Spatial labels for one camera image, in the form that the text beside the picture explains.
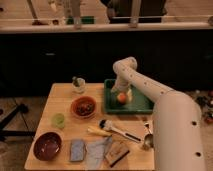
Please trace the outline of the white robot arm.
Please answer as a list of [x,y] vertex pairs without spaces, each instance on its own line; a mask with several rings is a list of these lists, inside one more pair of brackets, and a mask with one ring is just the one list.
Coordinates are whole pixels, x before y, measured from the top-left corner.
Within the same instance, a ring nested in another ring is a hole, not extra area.
[[155,171],[206,171],[199,105],[177,91],[139,72],[134,57],[113,64],[114,90],[133,85],[154,103],[153,140]]

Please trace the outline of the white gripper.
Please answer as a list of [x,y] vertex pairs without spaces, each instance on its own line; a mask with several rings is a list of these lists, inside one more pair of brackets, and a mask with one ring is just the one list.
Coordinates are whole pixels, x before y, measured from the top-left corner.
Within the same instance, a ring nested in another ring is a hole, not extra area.
[[111,92],[124,92],[127,95],[127,102],[131,102],[133,99],[132,90],[130,89],[130,83],[121,77],[117,77]]

